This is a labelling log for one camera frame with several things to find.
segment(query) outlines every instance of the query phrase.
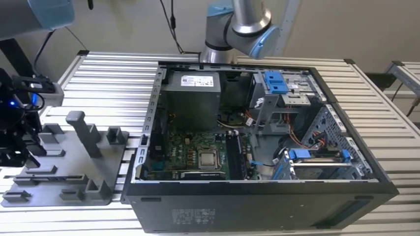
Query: blue drive bracket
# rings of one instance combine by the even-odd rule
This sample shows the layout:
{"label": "blue drive bracket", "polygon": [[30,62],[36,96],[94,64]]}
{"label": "blue drive bracket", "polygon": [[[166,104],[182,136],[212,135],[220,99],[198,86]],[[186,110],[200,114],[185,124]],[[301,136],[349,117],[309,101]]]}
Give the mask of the blue drive bracket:
{"label": "blue drive bracket", "polygon": [[265,70],[264,80],[270,94],[286,94],[289,88],[278,71]]}
{"label": "blue drive bracket", "polygon": [[289,150],[289,158],[293,160],[294,158],[310,158],[310,153],[308,149],[290,149]]}

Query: metal frame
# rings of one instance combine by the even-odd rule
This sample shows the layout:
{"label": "metal frame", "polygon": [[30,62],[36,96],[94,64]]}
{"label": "metal frame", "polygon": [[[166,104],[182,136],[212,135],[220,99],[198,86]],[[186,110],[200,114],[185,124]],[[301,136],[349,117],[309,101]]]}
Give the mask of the metal frame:
{"label": "metal frame", "polygon": [[[80,66],[70,69],[74,76],[68,74],[62,76],[68,83],[64,88],[64,106],[48,109],[42,119],[48,122],[60,121],[61,116],[78,107],[85,111],[86,118],[97,118],[100,124],[121,125],[122,130],[130,132],[128,140],[130,150],[124,154],[124,161],[128,162],[141,135],[141,129],[136,128],[133,123],[142,125],[144,102],[148,101],[150,94],[149,89],[145,90],[144,87],[149,87],[153,82],[153,68],[156,69],[160,60],[197,61],[197,57],[196,55],[90,52]],[[362,72],[341,59],[266,58],[256,61],[238,57],[238,63],[316,67],[357,133],[400,191],[398,196],[341,231],[305,231],[302,234],[392,236],[398,232],[398,235],[417,236],[420,234],[418,131],[412,128],[410,122],[402,118],[404,114],[384,97]],[[90,230],[96,230],[102,234],[141,235],[144,231],[130,205],[121,205],[118,202],[121,197],[118,191],[122,189],[126,170],[128,163],[122,163],[116,185],[117,192],[108,206],[0,208],[0,218],[4,223],[0,232],[40,232],[42,236],[56,234],[66,236],[90,235]],[[20,171],[18,168],[0,170],[0,192],[4,192],[12,184],[8,176],[18,174]],[[252,233],[252,235],[273,234],[276,233]],[[246,234],[232,232],[230,235]]]}
{"label": "metal frame", "polygon": [[404,85],[420,97],[420,63],[393,61],[386,69],[386,73],[393,74]]}

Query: metal rail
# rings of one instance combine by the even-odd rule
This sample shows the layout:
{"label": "metal rail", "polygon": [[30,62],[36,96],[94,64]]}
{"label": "metal rail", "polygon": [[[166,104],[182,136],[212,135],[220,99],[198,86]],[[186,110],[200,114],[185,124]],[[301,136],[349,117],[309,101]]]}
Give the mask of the metal rail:
{"label": "metal rail", "polygon": [[420,97],[420,62],[393,61],[386,73],[393,74]]}
{"label": "metal rail", "polygon": [[[58,123],[62,129],[69,130],[65,115],[70,110],[82,110],[86,122],[94,121],[100,130],[110,125],[118,125],[122,130],[130,132],[128,144],[130,150],[125,151],[124,155],[114,200],[108,206],[0,207],[0,233],[38,232],[42,236],[73,236],[92,234],[90,230],[94,230],[94,233],[110,235],[144,234],[130,206],[118,202],[118,191],[122,189],[130,154],[138,144],[150,85],[160,60],[196,61],[197,57],[90,52],[74,59],[60,80],[65,94],[62,107],[46,108],[41,121]],[[301,232],[298,235],[393,236],[396,232],[400,236],[420,235],[420,131],[358,67],[337,59],[253,60],[238,57],[238,63],[317,68],[364,142],[400,191],[398,196],[342,231]],[[0,193],[12,185],[9,177],[18,173],[18,168],[0,170]],[[276,233],[252,232],[229,235]]]}

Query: black cable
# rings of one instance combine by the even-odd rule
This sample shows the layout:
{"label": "black cable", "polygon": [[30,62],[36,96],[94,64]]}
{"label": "black cable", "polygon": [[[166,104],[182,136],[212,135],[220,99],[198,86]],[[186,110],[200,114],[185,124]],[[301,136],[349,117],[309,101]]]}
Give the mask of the black cable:
{"label": "black cable", "polygon": [[81,46],[84,47],[84,49],[86,50],[86,47],[84,46],[84,43],[81,43],[80,39],[77,38],[77,36],[74,35],[74,33],[72,32],[72,30],[65,27],[65,29],[68,30],[68,32],[73,35],[73,37],[76,38],[76,40],[80,42]]}
{"label": "black cable", "polygon": [[37,71],[37,62],[38,62],[38,59],[40,59],[40,55],[41,55],[41,53],[42,53],[42,51],[44,51],[45,45],[46,45],[46,43],[48,43],[48,40],[49,40],[49,38],[50,38],[53,32],[54,32],[54,30],[50,31],[50,32],[48,32],[48,34],[46,34],[46,36],[45,36],[45,39],[44,39],[44,43],[41,44],[41,47],[40,47],[40,49],[38,49],[38,52],[37,52],[37,54],[36,54],[36,56],[34,56],[34,60],[33,60],[33,64],[32,64],[32,70],[33,70],[33,73],[34,73],[36,76],[40,75],[40,74],[38,74],[38,71]]}
{"label": "black cable", "polygon": [[396,94],[397,94],[397,92],[398,92],[398,90],[400,90],[401,86],[402,86],[402,82],[401,82],[401,84],[400,84],[398,88],[397,88],[397,89],[396,89],[396,91],[394,91],[394,94],[393,94],[393,96],[392,96],[390,102],[393,101],[394,96],[396,96]]}
{"label": "black cable", "polygon": [[166,14],[166,9],[165,9],[165,5],[164,5],[162,0],[160,0],[160,4],[161,4],[161,6],[162,6],[162,10],[164,10],[164,14],[165,14],[165,19],[166,19],[166,24],[168,24],[168,27],[169,27],[169,31],[170,31],[172,38],[173,38],[174,43],[176,43],[177,51],[178,51],[180,54],[182,54],[184,50],[182,50],[181,46],[180,46],[178,43],[177,43],[177,40],[176,40],[173,31],[172,31],[172,27],[170,27],[170,23],[169,23],[169,19],[168,19],[168,14]]}
{"label": "black cable", "polygon": [[273,159],[276,159],[278,156],[281,156],[281,153],[284,151],[284,149],[286,149],[285,147],[277,147],[273,153]]}
{"label": "black cable", "polygon": [[176,28],[176,22],[174,21],[176,20],[174,20],[174,15],[173,15],[173,0],[170,0],[170,22],[169,22],[169,18],[168,18],[168,14],[166,14],[166,8],[165,8],[162,0],[160,0],[160,4],[162,6],[165,19],[166,19],[166,24],[168,24],[168,27],[169,27],[172,38],[173,38],[174,43],[176,43],[176,48],[177,48],[178,53],[180,54],[197,54],[197,55],[200,55],[198,52],[186,52],[186,51],[184,51],[184,49],[181,48],[181,46],[180,46],[180,44],[177,42],[176,32],[174,32],[174,28]]}
{"label": "black cable", "polygon": [[412,107],[409,108],[409,111],[408,111],[408,113],[406,113],[406,115],[405,115],[406,117],[412,114],[414,107],[416,107],[416,106],[412,106]]}
{"label": "black cable", "polygon": [[44,97],[40,95],[38,92],[30,92],[30,93],[36,94],[37,97],[40,97],[40,99],[41,99],[41,105],[40,105],[38,107],[36,107],[36,108],[29,108],[29,109],[22,108],[22,109],[24,109],[26,112],[30,112],[30,111],[40,111],[40,110],[44,108],[44,106],[45,106],[45,99],[44,99]]}

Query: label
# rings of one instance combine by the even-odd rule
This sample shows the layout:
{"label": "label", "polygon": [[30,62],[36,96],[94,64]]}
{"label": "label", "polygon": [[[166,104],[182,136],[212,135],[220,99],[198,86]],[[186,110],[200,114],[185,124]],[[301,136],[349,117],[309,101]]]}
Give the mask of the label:
{"label": "label", "polygon": [[181,77],[181,86],[213,87],[212,76],[184,75]]}
{"label": "label", "polygon": [[212,225],[214,217],[214,208],[172,209],[172,223],[174,225]]}
{"label": "label", "polygon": [[298,88],[298,86],[297,86],[296,84],[288,84],[288,86],[289,86],[289,88],[292,88],[292,89],[297,89],[297,88]]}
{"label": "label", "polygon": [[246,122],[245,122],[245,125],[250,126],[252,125],[252,122],[253,122],[253,119],[252,118],[248,118]]}

